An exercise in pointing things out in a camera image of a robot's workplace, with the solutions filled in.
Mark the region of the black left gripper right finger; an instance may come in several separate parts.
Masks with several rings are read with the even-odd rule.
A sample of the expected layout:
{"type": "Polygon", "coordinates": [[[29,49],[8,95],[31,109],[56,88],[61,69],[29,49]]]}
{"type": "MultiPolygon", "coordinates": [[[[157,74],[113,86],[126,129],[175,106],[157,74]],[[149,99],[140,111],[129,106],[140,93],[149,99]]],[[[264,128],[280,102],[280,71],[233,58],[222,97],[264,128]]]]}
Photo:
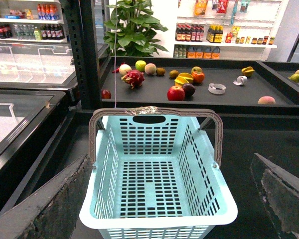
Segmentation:
{"type": "Polygon", "coordinates": [[[278,237],[299,239],[299,178],[258,153],[250,170],[278,237]]]}

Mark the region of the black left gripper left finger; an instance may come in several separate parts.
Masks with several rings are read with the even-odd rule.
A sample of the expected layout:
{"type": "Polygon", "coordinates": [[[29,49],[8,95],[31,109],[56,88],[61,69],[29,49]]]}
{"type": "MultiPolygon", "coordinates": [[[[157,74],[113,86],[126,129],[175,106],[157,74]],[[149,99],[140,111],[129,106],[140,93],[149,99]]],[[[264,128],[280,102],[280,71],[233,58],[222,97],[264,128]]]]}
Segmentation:
{"type": "Polygon", "coordinates": [[[84,154],[0,216],[0,239],[68,239],[83,204],[92,163],[84,154]]]}

